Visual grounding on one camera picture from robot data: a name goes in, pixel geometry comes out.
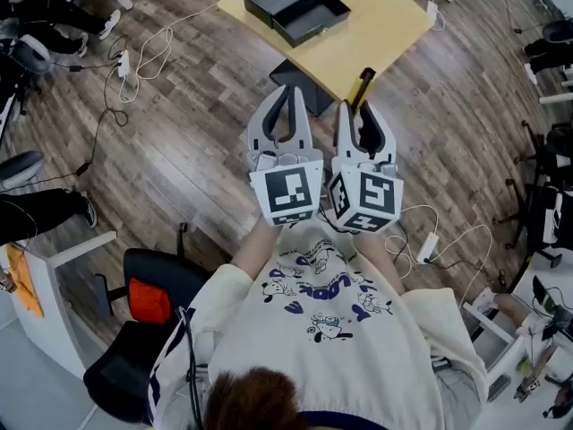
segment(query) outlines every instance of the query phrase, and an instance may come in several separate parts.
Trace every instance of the brown hair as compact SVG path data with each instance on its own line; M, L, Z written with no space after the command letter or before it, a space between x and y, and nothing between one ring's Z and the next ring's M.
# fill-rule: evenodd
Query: brown hair
M295 385L282 373L253 368L243 376L221 374L210 393L206 430L304 430Z

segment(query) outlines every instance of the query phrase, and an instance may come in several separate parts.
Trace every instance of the black pants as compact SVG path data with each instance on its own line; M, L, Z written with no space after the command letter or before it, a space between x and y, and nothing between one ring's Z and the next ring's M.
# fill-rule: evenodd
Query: black pants
M67 39L50 24L63 24L100 33L106 20L92 16L66 0L24 0L13 6L14 16L20 21L20 35L31 35L49 51L73 54L81 48L78 39Z
M573 64L573 45L568 43L550 43L538 39L535 43L525 47L526 54L532 57L531 70L534 73L546 68L561 67Z
M0 245L34 237L36 227L38 234L45 233L72 215L86 211L87 204L81 194L62 189L21 196L0 194Z

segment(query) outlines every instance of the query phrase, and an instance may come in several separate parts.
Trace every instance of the orange paper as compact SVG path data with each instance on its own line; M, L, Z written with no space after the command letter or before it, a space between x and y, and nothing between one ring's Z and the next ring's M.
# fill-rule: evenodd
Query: orange paper
M26 256L22 254L20 248L12 244L6 246L6 252L11 268L10 274L16 284L16 294L20 298L21 303L39 319L44 318L42 306L39 304L38 296L34 290Z

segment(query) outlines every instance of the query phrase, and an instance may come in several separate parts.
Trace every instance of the white t-shirt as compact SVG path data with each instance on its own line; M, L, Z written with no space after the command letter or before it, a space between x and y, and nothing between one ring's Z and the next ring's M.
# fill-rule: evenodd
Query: white t-shirt
M443 429L431 349L466 366L480 400L486 399L483 361L453 292L416 290L400 297L356 252L350 235L318 220L285 228L254 282L235 266L221 266L191 307L195 356L209 365L208 383L222 372L279 371L294 381L298 408L309 422ZM178 331L152 375L157 429L178 430L189 419L188 393L175 393L189 365Z

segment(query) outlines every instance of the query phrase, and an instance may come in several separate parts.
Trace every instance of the sneaker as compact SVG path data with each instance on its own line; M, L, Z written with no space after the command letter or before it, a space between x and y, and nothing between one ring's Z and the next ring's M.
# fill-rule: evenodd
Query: sneaker
M86 202L86 211L83 214L84 218L88 222L90 228L94 229L98 224L98 214L96 213L96 209L94 208L93 204L88 197L88 194L83 191L80 193L83 200Z
M496 293L492 289L486 287L485 290L472 303L472 307L477 309L480 314L487 314L491 309L497 309L498 305L493 302Z
M106 21L106 27L99 33L99 39L106 39L107 36L111 33L112 29L117 25L119 22L119 18L122 17L122 14L119 10L115 10L109 16L109 19Z
M81 40L81 48L78 49L78 56L84 57L88 52L88 34L86 32L82 32L79 39Z
M533 84L537 84L537 77L535 76L534 71L531 70L531 64L529 63L525 64L524 68L526 69L527 78L529 78L529 81L532 82Z

